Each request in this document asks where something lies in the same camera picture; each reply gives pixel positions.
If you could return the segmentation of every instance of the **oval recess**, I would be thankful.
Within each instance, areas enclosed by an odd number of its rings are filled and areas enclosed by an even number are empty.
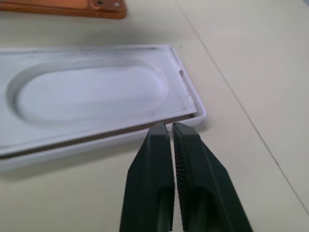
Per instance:
[[[158,107],[167,97],[161,70],[133,58],[48,62],[23,70],[7,88],[10,108],[42,125],[102,118],[107,122]]]

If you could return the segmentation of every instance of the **orange object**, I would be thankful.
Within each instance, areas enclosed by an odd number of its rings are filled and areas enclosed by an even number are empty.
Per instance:
[[[124,0],[5,0],[0,10],[114,19],[127,14]]]

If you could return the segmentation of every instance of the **white table surface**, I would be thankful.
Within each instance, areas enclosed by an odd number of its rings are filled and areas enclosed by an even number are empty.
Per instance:
[[[308,71],[308,47],[298,30],[308,35],[309,8],[287,0],[271,1],[272,8],[266,1],[177,1],[127,0],[121,21],[0,12],[0,47],[173,45],[208,110],[197,130],[230,173],[254,231],[308,232],[297,194],[308,204],[308,110],[301,107],[308,72],[298,69]],[[293,7],[300,13],[285,17]],[[283,24],[296,34],[294,46]],[[126,173],[141,143],[0,174],[1,232],[118,231]],[[179,211],[176,198],[175,232],[182,231]]]

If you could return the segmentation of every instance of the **white plastic part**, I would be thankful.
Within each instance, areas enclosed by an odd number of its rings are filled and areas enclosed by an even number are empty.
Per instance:
[[[0,50],[0,157],[206,111],[168,45]],[[0,171],[143,138],[148,129],[0,159]]]

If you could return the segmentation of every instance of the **beige table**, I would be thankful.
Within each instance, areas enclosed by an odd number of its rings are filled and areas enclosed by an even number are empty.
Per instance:
[[[122,21],[1,12],[0,46],[173,45],[208,110],[197,130],[228,169],[254,231],[309,231],[306,211],[187,20],[187,9],[174,0],[128,0],[128,7]],[[0,174],[0,231],[118,231],[126,173],[140,145]],[[180,232],[177,199],[173,231]]]

